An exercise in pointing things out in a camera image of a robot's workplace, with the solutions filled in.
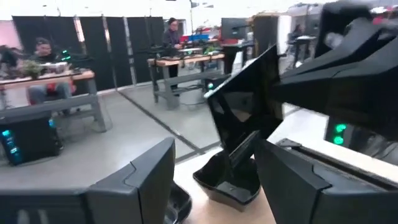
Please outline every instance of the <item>office partition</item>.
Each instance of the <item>office partition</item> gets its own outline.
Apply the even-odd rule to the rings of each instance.
[[[129,63],[126,27],[123,17],[107,17],[111,57],[114,65],[116,86],[132,85],[132,74]]]

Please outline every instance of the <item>floor line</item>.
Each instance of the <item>floor line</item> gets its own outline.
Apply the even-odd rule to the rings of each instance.
[[[201,152],[206,153],[206,151],[209,151],[210,149],[213,149],[214,147],[220,146],[221,143],[219,141],[211,143],[201,149],[199,149]]]
[[[166,129],[168,132],[173,134],[177,139],[179,139],[181,142],[185,143],[188,147],[190,147],[192,150],[194,150],[194,155],[199,154],[199,155],[204,155],[205,153],[201,151],[201,149],[194,145],[191,141],[189,141],[186,137],[182,136],[179,134],[177,131],[173,130],[169,125],[161,121],[159,118],[157,118],[155,115],[153,115],[151,112],[149,112],[147,109],[145,109],[143,106],[141,106],[139,103],[137,103],[135,100],[132,98],[128,97],[125,93],[118,91],[118,93],[125,97],[126,100],[128,100],[130,103],[132,103],[134,106],[136,106],[138,109],[140,109],[144,114],[146,114],[148,117],[152,118],[157,124],[162,126],[164,129]]]

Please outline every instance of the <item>person standing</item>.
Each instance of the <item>person standing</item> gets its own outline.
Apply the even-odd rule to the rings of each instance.
[[[177,50],[181,49],[182,46],[180,44],[180,34],[178,34],[178,20],[176,18],[171,17],[167,24],[169,28],[163,34],[163,45],[164,47],[171,47]],[[178,65],[169,66],[169,75],[170,78],[174,78],[178,76]],[[178,88],[178,85],[172,85],[172,90]]]

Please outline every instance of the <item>man sitting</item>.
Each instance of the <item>man sitting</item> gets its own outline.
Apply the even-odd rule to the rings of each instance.
[[[44,38],[36,39],[36,52],[30,58],[38,63],[55,63],[59,60],[59,56],[52,52],[50,42]],[[28,95],[30,102],[33,104],[43,103],[47,96],[47,85],[33,85],[28,88]],[[62,99],[67,99],[72,96],[72,91],[69,83],[60,82],[55,85],[55,91]]]

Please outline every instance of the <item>black curtain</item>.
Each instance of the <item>black curtain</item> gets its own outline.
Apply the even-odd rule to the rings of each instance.
[[[91,69],[95,72],[97,89],[100,91],[114,88],[111,56],[106,44],[103,18],[81,17],[80,24],[87,54],[94,59]]]
[[[73,17],[46,16],[44,19],[55,50],[68,50],[71,53],[82,52]]]
[[[164,32],[163,17],[129,17],[127,18],[127,23],[137,82],[148,82],[150,81],[147,63],[147,59],[150,57],[149,50],[151,45],[162,44]]]
[[[116,75],[116,86],[132,85],[124,19],[122,17],[107,17],[106,23],[111,39],[111,56]]]
[[[256,50],[253,51],[254,57],[260,56],[269,47],[277,43],[278,19],[278,16],[254,17],[253,36],[256,43]]]
[[[27,53],[35,52],[35,40],[43,37],[50,40],[50,32],[45,24],[44,16],[13,16],[21,44]]]

